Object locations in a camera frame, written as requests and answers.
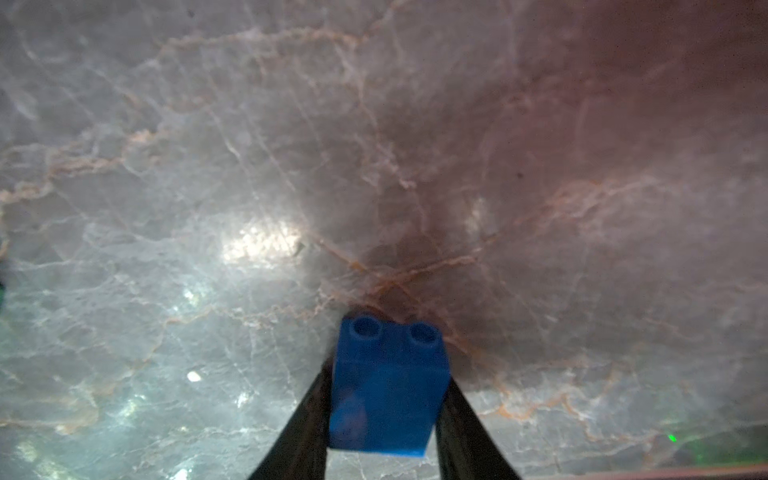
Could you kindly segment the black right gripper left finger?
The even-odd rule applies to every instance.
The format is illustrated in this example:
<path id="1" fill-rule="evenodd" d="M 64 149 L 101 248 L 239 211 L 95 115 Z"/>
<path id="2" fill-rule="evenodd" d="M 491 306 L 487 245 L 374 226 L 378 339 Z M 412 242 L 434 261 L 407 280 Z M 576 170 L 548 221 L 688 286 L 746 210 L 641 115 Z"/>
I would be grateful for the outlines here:
<path id="1" fill-rule="evenodd" d="M 331 414 L 332 360 L 327 359 L 249 480 L 323 480 Z"/>

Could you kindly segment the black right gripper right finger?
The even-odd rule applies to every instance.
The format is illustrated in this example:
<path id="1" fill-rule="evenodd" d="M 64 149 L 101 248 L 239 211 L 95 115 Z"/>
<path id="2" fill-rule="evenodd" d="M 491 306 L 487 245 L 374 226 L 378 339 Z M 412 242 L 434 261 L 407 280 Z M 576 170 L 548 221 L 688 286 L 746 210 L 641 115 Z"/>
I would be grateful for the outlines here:
<path id="1" fill-rule="evenodd" d="M 443 480 L 520 480 L 504 458 L 454 379 L 436 422 L 436 445 Z"/>

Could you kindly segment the blue lego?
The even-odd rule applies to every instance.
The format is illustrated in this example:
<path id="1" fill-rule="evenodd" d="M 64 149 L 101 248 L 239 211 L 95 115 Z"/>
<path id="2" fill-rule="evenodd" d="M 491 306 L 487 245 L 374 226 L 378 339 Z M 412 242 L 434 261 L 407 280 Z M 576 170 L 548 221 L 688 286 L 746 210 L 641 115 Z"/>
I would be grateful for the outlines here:
<path id="1" fill-rule="evenodd" d="M 369 314 L 343 319 L 332 370 L 329 447 L 423 456 L 450 380 L 435 326 Z"/>

